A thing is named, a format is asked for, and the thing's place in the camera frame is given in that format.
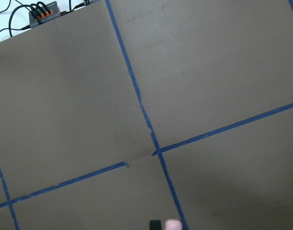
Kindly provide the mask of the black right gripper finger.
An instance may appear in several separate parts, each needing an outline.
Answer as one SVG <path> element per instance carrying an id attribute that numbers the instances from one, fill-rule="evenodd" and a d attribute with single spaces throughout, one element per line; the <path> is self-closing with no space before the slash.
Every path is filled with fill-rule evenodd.
<path id="1" fill-rule="evenodd" d="M 149 230 L 161 230 L 161 220 L 151 220 L 149 222 Z"/>

